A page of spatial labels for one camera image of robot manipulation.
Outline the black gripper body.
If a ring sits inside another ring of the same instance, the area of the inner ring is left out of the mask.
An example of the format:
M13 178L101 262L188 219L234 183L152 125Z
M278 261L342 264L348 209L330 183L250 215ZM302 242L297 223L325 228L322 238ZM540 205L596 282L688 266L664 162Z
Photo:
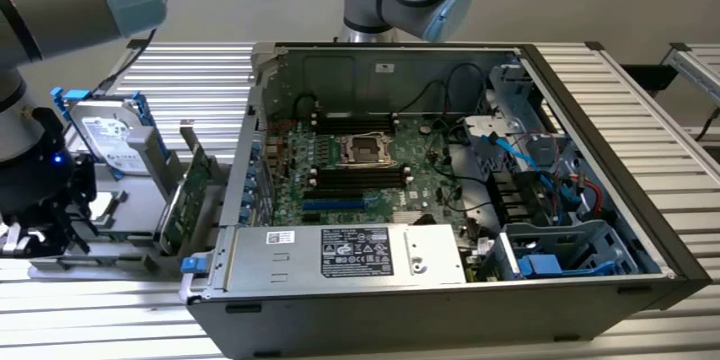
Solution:
M18 214L46 202L60 207L74 204L89 215L97 197L94 159L69 152L64 124L50 109L33 109L30 117L42 134L25 153L1 162L1 213Z

